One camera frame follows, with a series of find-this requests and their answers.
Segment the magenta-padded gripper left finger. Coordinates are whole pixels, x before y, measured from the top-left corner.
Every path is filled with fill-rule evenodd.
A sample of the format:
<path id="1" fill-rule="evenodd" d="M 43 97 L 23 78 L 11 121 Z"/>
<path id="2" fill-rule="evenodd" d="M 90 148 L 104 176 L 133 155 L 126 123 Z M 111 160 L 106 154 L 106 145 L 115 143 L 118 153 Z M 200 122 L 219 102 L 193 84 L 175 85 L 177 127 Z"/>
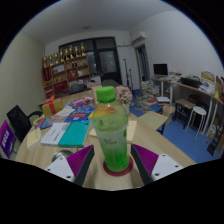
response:
<path id="1" fill-rule="evenodd" d="M 69 150 L 68 156 L 62 152 L 58 152 L 54 155 L 52 163 L 46 168 L 46 171 L 82 186 L 93 157 L 93 145 L 87 146 L 75 153 Z"/>

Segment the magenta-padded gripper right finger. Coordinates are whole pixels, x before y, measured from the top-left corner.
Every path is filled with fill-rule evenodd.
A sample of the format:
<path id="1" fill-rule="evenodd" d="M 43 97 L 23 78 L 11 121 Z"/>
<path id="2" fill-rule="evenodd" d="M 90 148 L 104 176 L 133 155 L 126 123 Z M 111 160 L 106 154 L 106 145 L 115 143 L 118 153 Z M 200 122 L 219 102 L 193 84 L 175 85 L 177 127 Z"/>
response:
<path id="1" fill-rule="evenodd" d="M 145 185 L 182 169 L 182 166 L 167 154 L 158 155 L 136 144 L 131 145 L 131 154 Z"/>

